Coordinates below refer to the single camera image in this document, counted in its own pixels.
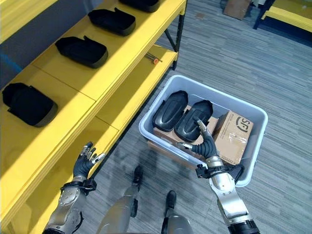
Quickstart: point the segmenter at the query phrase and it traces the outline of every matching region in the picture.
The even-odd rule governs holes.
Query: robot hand
[[[196,123],[200,129],[200,134],[203,137],[203,143],[199,145],[192,145],[184,142],[179,142],[178,146],[182,146],[184,149],[191,150],[199,155],[202,155],[205,159],[213,156],[219,156],[219,152],[215,146],[214,139],[205,124],[200,119],[197,119]]]
[[[102,153],[99,156],[93,153],[95,152],[96,148],[92,148],[93,143],[87,143],[80,152],[78,159],[74,165],[74,178],[81,176],[84,179],[88,177],[88,174],[91,168],[102,158],[105,157],[105,154]]]
[[[200,120],[196,120],[200,133],[203,136],[203,143],[199,145],[191,145],[184,142],[179,142],[180,146],[198,153],[206,159],[208,168],[199,164],[196,169],[198,178],[209,179],[209,185],[217,197],[217,204],[221,212],[222,218],[231,234],[258,234],[259,229],[249,215],[249,212],[238,196],[235,183],[232,176],[228,173],[232,166],[228,168],[223,165],[219,157],[219,152],[216,148],[214,139],[205,124]]]
[[[98,163],[105,154],[97,154],[93,143],[87,143],[80,152],[74,165],[74,178],[61,188],[58,206],[52,213],[43,234],[72,234],[82,224],[82,208],[90,191],[97,188],[93,178],[88,174],[91,168]]]

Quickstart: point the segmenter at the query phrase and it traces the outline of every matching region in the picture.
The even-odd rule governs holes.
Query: gray carpet
[[[160,233],[166,193],[195,234],[226,234],[216,199],[194,170],[150,151],[138,123],[174,74],[182,74],[263,108],[269,123],[250,184],[238,188],[261,233],[312,233],[312,48],[252,25],[257,9],[239,21],[217,0],[189,0],[179,63],[170,71],[96,177],[79,234],[95,233],[141,163],[145,179],[129,232]],[[174,32],[175,21],[170,27]],[[165,37],[161,45],[169,45]]]

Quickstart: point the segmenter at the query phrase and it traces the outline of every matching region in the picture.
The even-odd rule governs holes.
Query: yellow shelf
[[[42,233],[50,215],[58,204],[60,187],[73,178],[73,166],[83,145],[91,140],[98,149],[98,153],[101,153],[99,149],[107,152],[113,145],[111,139],[117,133],[118,130],[95,117],[49,171],[12,220],[15,228],[19,229],[15,229],[15,232],[19,234]]]
[[[23,82],[38,88],[59,105],[59,112],[46,127],[35,128],[12,116],[1,103],[2,227],[7,226],[49,170],[108,101],[103,110],[109,115],[99,114],[99,117],[119,130],[111,139],[117,140],[176,58],[177,53],[161,47],[153,47],[151,52],[161,57],[163,62],[153,65],[143,57],[173,19],[184,14],[185,4],[186,0],[161,0],[156,12],[144,13],[116,3],[116,0],[107,0],[99,8],[117,6],[135,16],[136,29],[131,35],[121,37],[109,33],[93,26],[87,17],[63,35],[86,35],[106,45],[109,57],[102,67],[91,69],[73,62],[61,56],[55,45],[51,45],[13,79],[12,83]],[[126,81],[131,88],[123,86],[140,61],[143,67],[136,68],[133,81]],[[131,96],[127,103],[124,95]]]
[[[17,30],[57,0],[0,0],[1,38],[4,42]]]
[[[27,125],[7,111],[1,112],[1,224],[5,226],[27,199],[60,153],[57,145],[92,107],[94,101],[32,65],[14,82],[33,85],[58,104],[58,114],[46,127]]]
[[[312,3],[301,0],[276,0],[266,16],[312,32]]]
[[[24,230],[19,230],[19,234],[42,232],[51,213],[57,206],[60,195],[59,188],[72,179],[73,165],[82,146],[91,140],[97,149],[108,152],[177,55],[176,52],[160,46],[153,46],[150,52],[163,62],[154,65],[147,58],[140,61],[99,112],[99,116],[95,117],[76,138],[12,220],[16,227],[22,226],[24,228]],[[101,119],[109,120],[108,115],[102,115],[105,112],[109,112],[109,116],[114,116],[112,123],[119,126],[120,130]]]
[[[94,100],[108,99],[185,7],[185,0],[160,1],[161,6],[154,13],[145,13],[119,2],[109,7],[135,16],[136,29],[129,36],[121,37],[96,27],[88,16],[62,36],[83,38],[86,35],[104,44],[108,59],[99,69],[88,68],[62,56],[55,45],[39,56],[34,65]],[[105,8],[105,3],[98,8]]]
[[[125,128],[177,56],[176,52],[156,45],[149,52],[162,62],[154,65],[143,58],[97,114],[118,130]]]

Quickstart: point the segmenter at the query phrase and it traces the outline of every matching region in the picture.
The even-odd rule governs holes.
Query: brown cardboard box
[[[209,123],[208,123],[208,125],[207,125],[207,128],[208,128],[208,130],[209,130],[209,132],[210,132],[211,134],[212,134],[212,132],[214,131],[217,122],[218,122],[218,119],[217,119],[217,118],[215,118],[215,117],[210,117],[210,118],[209,118]],[[174,130],[172,130],[172,131],[170,131],[170,132],[164,132],[164,131],[162,131],[162,130],[159,130],[158,128],[154,128],[154,134],[155,134],[155,136],[157,136],[157,137],[159,137],[159,138],[161,138],[161,139],[163,139],[163,140],[169,142],[170,144],[172,144],[172,145],[174,145],[174,146],[176,146],[176,144],[177,144],[178,142],[183,142],[183,140],[180,139],[180,138],[176,135],[176,133],[175,133]],[[199,138],[198,138],[196,141],[192,142],[192,144],[198,145],[198,144],[200,144],[200,143],[202,143],[202,142],[203,142],[203,137],[202,137],[202,136],[199,136]],[[181,149],[181,150],[183,150],[183,151],[187,152],[188,154],[190,154],[190,155],[192,155],[192,156],[194,156],[194,157],[196,157],[196,158],[202,160],[202,156],[200,156],[200,155],[198,155],[198,154],[196,154],[196,153],[194,153],[194,152],[192,152],[192,151],[190,151],[190,150],[185,150],[185,149]]]
[[[249,5],[250,0],[228,0],[223,14],[242,20],[248,10]]]
[[[233,111],[220,117],[213,138],[222,160],[232,165],[240,163],[253,125]]]

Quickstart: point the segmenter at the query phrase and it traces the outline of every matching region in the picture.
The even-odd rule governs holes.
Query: black padded part
[[[86,36],[83,38],[84,40],[76,37],[61,38],[55,45],[62,55],[76,62],[92,68],[100,67],[108,57],[106,46]]]
[[[145,12],[155,12],[159,6],[159,0],[120,0],[120,2]]]
[[[5,87],[5,89],[2,91],[2,98],[5,105],[11,107],[11,103],[13,100],[14,94],[16,94],[18,91],[21,91],[22,89],[27,89],[28,86],[23,83],[14,83],[9,84]]]
[[[2,93],[8,111],[32,126],[43,120],[54,105],[46,95],[23,83],[10,84]]]
[[[101,28],[107,29],[122,36],[129,35],[136,27],[136,18],[118,10],[94,10],[88,14],[90,21]]]
[[[186,142],[195,141],[200,135],[196,119],[200,119],[207,125],[212,114],[213,105],[210,101],[203,100],[195,103],[189,111],[184,113],[183,117],[176,124],[175,133]]]
[[[188,95],[185,91],[171,94],[154,114],[153,126],[164,132],[170,132],[183,116],[187,103]]]

